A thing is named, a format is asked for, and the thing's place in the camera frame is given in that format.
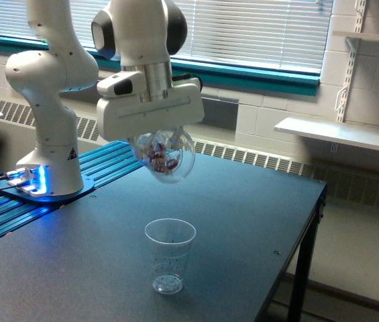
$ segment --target table leg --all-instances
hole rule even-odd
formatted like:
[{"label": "table leg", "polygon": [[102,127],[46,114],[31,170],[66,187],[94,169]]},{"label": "table leg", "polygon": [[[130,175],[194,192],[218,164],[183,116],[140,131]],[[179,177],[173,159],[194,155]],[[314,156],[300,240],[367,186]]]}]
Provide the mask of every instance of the table leg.
[{"label": "table leg", "polygon": [[319,225],[322,208],[323,202],[320,201],[315,209],[315,218],[313,218],[299,248],[294,286],[288,312],[288,322],[299,322],[301,319],[305,289],[309,280],[311,258],[313,257],[313,250],[315,248],[317,227]]}]

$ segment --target warning label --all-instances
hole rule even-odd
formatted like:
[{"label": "warning label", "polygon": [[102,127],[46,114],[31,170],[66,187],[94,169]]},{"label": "warning label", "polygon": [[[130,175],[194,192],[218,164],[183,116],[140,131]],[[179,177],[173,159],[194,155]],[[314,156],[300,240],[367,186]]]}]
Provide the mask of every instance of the warning label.
[{"label": "warning label", "polygon": [[74,148],[71,149],[70,155],[68,156],[67,161],[73,160],[77,158],[76,151],[74,151]]}]

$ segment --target shelf bracket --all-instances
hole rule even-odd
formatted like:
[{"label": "shelf bracket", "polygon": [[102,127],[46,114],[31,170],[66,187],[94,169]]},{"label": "shelf bracket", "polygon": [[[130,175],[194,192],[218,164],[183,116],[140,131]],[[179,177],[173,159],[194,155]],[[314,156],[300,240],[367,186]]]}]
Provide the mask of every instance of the shelf bracket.
[{"label": "shelf bracket", "polygon": [[[355,10],[358,13],[358,18],[356,19],[354,32],[362,32],[362,26],[364,24],[365,17],[365,8],[366,0],[356,0]],[[336,121],[339,123],[343,123],[345,121],[345,110],[347,109],[347,103],[351,89],[351,81],[353,79],[356,56],[358,54],[358,48],[360,44],[360,40],[356,38],[346,37],[345,41],[349,46],[350,53],[346,66],[344,84],[337,93],[337,100],[335,102],[335,112],[337,113]],[[331,142],[331,152],[336,151],[338,151],[338,143]]]},{"label": "shelf bracket", "polygon": [[346,38],[345,38],[345,42],[346,42],[347,45],[350,47],[350,50],[351,50],[352,52],[357,52],[357,51],[358,51],[358,47],[359,47],[359,43],[360,43],[360,39],[351,38],[351,37],[346,37]]}]

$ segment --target teal window frame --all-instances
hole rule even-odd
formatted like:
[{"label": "teal window frame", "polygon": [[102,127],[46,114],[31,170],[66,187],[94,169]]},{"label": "teal window frame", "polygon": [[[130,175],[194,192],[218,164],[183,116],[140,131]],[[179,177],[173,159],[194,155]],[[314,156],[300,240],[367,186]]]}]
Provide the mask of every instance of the teal window frame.
[{"label": "teal window frame", "polygon": [[[17,53],[24,50],[47,50],[46,43],[36,40],[1,37],[0,52]],[[121,65],[104,59],[95,49],[87,48],[100,68],[119,70]],[[227,66],[205,62],[172,59],[172,68],[175,74],[194,73],[200,76],[209,87],[232,87],[241,90],[262,90],[298,95],[316,96],[319,88],[320,76],[299,74],[296,72],[279,72],[256,68]]]}]

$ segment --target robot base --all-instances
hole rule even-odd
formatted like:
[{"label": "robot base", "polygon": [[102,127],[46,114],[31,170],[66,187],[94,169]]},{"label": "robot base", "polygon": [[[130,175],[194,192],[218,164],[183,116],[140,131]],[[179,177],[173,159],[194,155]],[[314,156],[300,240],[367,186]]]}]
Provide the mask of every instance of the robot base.
[{"label": "robot base", "polygon": [[[89,178],[85,175],[82,175],[83,180],[83,188],[82,190],[78,191],[77,193],[72,193],[71,195],[64,195],[64,196],[47,196],[47,197],[33,197],[27,193],[24,193],[22,190],[18,188],[11,188],[1,191],[0,193],[3,193],[4,195],[8,195],[10,197],[15,197],[18,199],[23,199],[25,201],[29,201],[31,203],[40,203],[43,205],[65,205],[67,203],[70,203],[71,201],[74,201],[76,199],[79,199],[91,191],[94,190],[95,182],[92,178]],[[6,180],[0,181],[0,188],[8,187]]]}]

